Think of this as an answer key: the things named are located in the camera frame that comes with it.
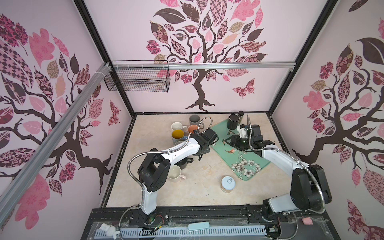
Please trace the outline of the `orange cream scalloped mug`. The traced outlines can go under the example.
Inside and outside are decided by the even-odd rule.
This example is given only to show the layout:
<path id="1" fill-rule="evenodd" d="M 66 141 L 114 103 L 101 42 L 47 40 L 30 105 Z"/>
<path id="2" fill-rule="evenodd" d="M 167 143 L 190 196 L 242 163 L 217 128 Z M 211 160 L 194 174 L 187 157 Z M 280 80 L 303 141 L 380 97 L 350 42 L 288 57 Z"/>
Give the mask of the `orange cream scalloped mug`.
<path id="1" fill-rule="evenodd" d="M 191 134 L 197 133 L 199 131 L 199 126 L 198 125 L 190 125 L 188 127 L 188 132 Z"/>

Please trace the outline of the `dark grey mug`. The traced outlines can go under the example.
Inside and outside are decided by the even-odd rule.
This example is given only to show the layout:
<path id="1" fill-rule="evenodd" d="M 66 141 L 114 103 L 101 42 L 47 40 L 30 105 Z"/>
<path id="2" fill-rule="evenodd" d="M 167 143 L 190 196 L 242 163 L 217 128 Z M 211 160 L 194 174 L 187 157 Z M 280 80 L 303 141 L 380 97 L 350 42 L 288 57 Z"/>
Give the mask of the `dark grey mug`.
<path id="1" fill-rule="evenodd" d="M 196 125 L 196 126 L 198 126 L 200 122 L 201 122 L 201 117 L 198 116 L 198 115 L 191 115 L 191 116 L 189 117 L 189 123 L 190 123 L 190 126 L 191 126 L 191 125 Z"/>

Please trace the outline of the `green floral tray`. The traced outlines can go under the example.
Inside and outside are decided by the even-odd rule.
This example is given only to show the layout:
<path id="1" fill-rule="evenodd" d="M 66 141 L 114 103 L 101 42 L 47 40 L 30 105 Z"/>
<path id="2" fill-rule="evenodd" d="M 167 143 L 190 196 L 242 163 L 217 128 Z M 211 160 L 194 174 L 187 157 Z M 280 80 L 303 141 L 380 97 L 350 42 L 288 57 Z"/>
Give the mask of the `green floral tray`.
<path id="1" fill-rule="evenodd" d="M 250 180 L 253 176 L 263 170 L 270 162 L 252 152 L 244 152 L 230 146 L 226 140 L 238 136 L 237 130 L 229 130 L 227 121 L 223 121 L 213 127 L 219 140 L 212 145 L 212 148 L 228 165 L 228 167 L 243 181 Z"/>

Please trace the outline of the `white ribbed-bottom mug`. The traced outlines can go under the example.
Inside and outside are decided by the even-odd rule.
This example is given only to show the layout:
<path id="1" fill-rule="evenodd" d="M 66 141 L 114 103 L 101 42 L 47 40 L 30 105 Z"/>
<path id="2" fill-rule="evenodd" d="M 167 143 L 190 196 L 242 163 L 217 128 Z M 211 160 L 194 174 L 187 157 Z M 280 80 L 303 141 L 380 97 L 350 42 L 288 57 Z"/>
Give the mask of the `white ribbed-bottom mug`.
<path id="1" fill-rule="evenodd" d="M 172 131 L 182 130 L 183 132 L 185 132 L 188 130 L 188 126 L 183 125 L 180 122 L 174 122 L 171 124 L 171 129 L 172 129 Z"/>

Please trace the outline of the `pink mug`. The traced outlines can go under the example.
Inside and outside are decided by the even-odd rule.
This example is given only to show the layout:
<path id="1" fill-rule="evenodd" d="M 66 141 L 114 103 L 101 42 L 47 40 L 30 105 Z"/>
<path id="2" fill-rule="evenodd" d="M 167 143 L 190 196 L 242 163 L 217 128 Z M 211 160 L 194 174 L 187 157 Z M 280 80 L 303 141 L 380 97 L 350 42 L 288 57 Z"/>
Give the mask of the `pink mug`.
<path id="1" fill-rule="evenodd" d="M 171 182 L 179 182 L 180 180 L 186 180 L 187 177 L 182 174 L 182 170 L 177 165 L 172 165 L 168 172 L 168 180 Z"/>

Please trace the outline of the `black white mug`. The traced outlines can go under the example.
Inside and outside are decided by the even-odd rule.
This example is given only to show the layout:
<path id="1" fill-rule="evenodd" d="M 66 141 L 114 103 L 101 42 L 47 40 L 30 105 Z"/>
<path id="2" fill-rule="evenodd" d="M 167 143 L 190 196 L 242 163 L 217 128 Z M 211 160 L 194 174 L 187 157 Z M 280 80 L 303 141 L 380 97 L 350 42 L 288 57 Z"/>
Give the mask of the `black white mug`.
<path id="1" fill-rule="evenodd" d="M 184 158 L 182 159 L 181 161 L 179 161 L 178 163 L 176 163 L 176 165 L 181 169 L 185 169 L 187 167 L 188 164 L 191 164 L 194 162 L 194 159 L 193 158 Z"/>

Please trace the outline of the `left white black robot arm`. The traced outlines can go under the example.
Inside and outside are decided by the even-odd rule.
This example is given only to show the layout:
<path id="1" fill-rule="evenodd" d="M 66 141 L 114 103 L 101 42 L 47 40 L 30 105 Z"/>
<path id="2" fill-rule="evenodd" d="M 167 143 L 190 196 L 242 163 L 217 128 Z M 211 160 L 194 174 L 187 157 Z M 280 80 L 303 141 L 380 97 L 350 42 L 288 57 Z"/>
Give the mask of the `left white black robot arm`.
<path id="1" fill-rule="evenodd" d="M 172 166 L 189 156 L 201 158 L 211 151 L 210 146 L 217 140 L 216 132 L 207 129 L 203 133 L 191 134 L 186 141 L 170 149 L 152 149 L 147 153 L 138 169 L 139 182 L 143 189 L 140 207 L 142 212 L 150 215 L 157 208 L 158 190 L 166 183 Z"/>

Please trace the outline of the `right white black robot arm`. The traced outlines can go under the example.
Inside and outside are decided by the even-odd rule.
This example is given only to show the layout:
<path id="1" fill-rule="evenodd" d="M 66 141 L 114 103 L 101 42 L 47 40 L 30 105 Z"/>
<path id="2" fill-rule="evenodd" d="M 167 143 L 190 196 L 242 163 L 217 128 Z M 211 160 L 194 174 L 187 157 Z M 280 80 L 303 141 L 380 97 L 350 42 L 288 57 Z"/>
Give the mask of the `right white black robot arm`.
<path id="1" fill-rule="evenodd" d="M 282 213 L 311 211 L 323 214 L 332 194 L 324 169 L 310 165 L 280 150 L 272 141 L 264 140 L 258 125 L 240 125 L 238 133 L 225 139 L 225 143 L 242 152 L 252 152 L 283 170 L 291 178 L 290 192 L 266 199 L 262 216 L 270 221 Z"/>

